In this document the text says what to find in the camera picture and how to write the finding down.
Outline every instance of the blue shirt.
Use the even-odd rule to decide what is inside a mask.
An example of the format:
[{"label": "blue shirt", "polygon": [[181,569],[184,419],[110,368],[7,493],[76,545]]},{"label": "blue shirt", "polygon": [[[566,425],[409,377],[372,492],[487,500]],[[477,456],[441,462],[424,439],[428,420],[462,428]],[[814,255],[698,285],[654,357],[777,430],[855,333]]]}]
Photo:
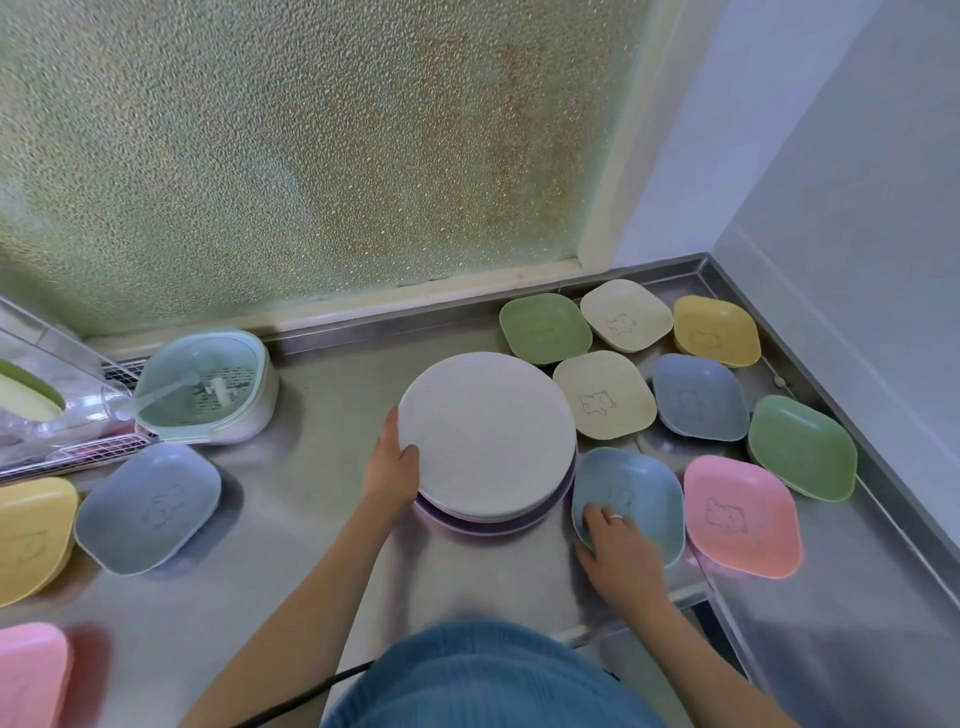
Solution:
[{"label": "blue shirt", "polygon": [[573,650],[515,624],[441,624],[395,644],[324,728],[662,728],[638,695]]}]

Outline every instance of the person's left hand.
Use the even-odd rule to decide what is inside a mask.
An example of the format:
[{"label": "person's left hand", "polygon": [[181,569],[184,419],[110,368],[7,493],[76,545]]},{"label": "person's left hand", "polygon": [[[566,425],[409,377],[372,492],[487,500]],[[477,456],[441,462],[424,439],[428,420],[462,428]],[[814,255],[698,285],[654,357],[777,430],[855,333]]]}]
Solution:
[{"label": "person's left hand", "polygon": [[410,508],[420,489],[420,450],[416,445],[400,451],[396,432],[396,407],[387,413],[373,454],[367,461],[363,500],[392,522]]}]

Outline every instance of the frosted glass window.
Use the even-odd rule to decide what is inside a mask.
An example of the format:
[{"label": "frosted glass window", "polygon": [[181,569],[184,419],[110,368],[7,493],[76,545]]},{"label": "frosted glass window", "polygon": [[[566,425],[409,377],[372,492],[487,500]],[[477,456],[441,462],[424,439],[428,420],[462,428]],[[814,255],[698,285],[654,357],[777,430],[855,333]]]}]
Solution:
[{"label": "frosted glass window", "polygon": [[10,0],[0,266],[84,335],[575,254],[646,0]]}]

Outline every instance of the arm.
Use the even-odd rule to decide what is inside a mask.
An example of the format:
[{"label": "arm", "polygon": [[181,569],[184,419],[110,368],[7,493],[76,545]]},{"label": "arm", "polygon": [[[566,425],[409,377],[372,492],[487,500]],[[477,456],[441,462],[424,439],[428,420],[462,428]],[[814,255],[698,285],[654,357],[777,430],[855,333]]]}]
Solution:
[{"label": "arm", "polygon": [[698,728],[797,728],[767,695],[733,669],[686,621],[663,581],[660,550],[627,519],[595,505],[584,523],[595,555],[577,543],[590,582],[633,630]]},{"label": "arm", "polygon": [[373,564],[420,486],[420,454],[400,451],[396,408],[387,415],[360,504],[324,558],[233,656],[180,728],[221,728],[281,703],[340,663]]}]

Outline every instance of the stainless steel countertop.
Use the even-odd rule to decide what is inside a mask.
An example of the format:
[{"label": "stainless steel countertop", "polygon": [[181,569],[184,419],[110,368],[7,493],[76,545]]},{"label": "stainless steel countertop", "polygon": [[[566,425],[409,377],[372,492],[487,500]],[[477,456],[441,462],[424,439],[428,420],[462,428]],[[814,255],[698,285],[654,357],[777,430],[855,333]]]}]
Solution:
[{"label": "stainless steel countertop", "polygon": [[[690,270],[635,278],[667,303],[711,295]],[[687,275],[654,281],[679,273]],[[51,587],[0,610],[0,626],[44,619],[70,635],[77,667],[63,725],[176,725],[323,555],[359,499],[383,415],[407,385],[453,354],[507,350],[498,306],[436,307],[416,324],[428,328],[403,333],[386,317],[275,342],[275,418],[247,444],[202,450],[224,474],[224,501],[172,562],[121,578],[76,549]],[[318,340],[325,348],[296,352]],[[632,359],[649,378],[666,351],[672,346],[661,342]],[[737,376],[751,404],[777,391],[765,362]],[[582,441],[581,450],[595,445]],[[686,440],[659,422],[609,445],[639,449],[677,472],[699,454],[745,457],[740,444]],[[108,472],[71,479],[87,491]],[[805,545],[796,576],[768,581],[700,557],[705,577],[688,547],[668,570],[671,596],[681,606],[709,598],[751,677],[803,725],[947,725],[960,709],[947,685],[960,674],[960,612],[947,592],[862,487],[848,503],[796,501]],[[457,617],[509,619],[572,644],[618,628],[575,563],[574,538],[569,498],[530,531],[493,540],[411,513],[376,563],[341,667]]]}]

